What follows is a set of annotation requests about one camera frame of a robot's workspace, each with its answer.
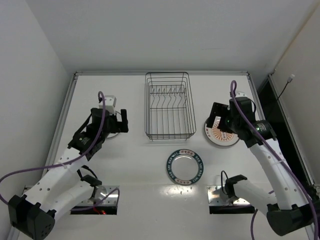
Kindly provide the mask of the green rimmed glass plate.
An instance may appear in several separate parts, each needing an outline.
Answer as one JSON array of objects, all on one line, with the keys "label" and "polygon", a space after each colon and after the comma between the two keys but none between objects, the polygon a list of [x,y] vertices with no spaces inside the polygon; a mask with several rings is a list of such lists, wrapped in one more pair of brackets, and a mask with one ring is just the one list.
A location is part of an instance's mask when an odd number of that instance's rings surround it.
[{"label": "green rimmed glass plate", "polygon": [[190,186],[201,179],[204,163],[196,152],[190,149],[178,149],[167,158],[166,173],[173,183]]}]

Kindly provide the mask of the orange sunburst white plate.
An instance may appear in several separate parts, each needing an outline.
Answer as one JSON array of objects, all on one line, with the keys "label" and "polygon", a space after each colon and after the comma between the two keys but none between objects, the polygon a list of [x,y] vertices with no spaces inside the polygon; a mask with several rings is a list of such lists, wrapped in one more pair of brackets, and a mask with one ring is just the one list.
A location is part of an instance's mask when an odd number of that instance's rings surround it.
[{"label": "orange sunburst white plate", "polygon": [[212,143],[221,147],[231,147],[238,143],[240,139],[234,133],[223,132],[218,129],[220,119],[220,117],[216,117],[211,128],[207,127],[207,124],[204,123],[204,133]]}]

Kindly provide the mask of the white plate teal rim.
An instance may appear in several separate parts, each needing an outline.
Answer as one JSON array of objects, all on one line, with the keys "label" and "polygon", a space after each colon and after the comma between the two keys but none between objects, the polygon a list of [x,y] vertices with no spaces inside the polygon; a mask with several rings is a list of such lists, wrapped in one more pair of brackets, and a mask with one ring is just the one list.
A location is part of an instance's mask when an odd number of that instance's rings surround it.
[{"label": "white plate teal rim", "polygon": [[118,136],[120,133],[119,132],[117,132],[117,133],[110,133],[107,137],[106,137],[106,139],[113,139],[113,138],[115,138],[116,136]]}]

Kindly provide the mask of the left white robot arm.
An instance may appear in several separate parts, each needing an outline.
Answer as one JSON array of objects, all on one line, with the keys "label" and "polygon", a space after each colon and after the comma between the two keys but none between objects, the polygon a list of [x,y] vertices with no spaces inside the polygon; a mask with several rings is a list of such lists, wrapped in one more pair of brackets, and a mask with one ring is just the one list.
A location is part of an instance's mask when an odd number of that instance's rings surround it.
[{"label": "left white robot arm", "polygon": [[67,212],[88,211],[102,204],[119,188],[103,194],[102,182],[94,176],[82,175],[80,169],[101,148],[109,134],[127,133],[127,111],[117,115],[92,108],[83,125],[74,133],[56,165],[22,196],[8,201],[11,225],[33,240],[43,240],[55,223]]}]

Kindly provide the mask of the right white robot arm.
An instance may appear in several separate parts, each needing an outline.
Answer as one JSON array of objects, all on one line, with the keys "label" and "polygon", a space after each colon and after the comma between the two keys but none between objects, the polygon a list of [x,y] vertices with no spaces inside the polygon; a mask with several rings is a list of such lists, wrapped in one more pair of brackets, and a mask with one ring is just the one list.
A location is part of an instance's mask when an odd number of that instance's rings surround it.
[{"label": "right white robot arm", "polygon": [[[279,236],[309,225],[317,227],[320,222],[320,202],[313,200],[289,168],[281,150],[276,134],[266,120],[256,120],[252,102],[245,96],[233,96],[228,104],[214,102],[207,128],[236,135],[256,157],[267,176],[273,193],[269,194],[251,183],[244,175],[228,177],[220,174],[219,197],[223,203],[230,204],[244,199],[263,213],[272,230]],[[128,168],[134,178],[148,180],[154,177],[160,164],[169,179],[182,186],[197,183],[208,167],[202,155],[189,149],[175,150],[171,154],[156,150],[143,150],[126,144],[120,149],[125,154]]]}]

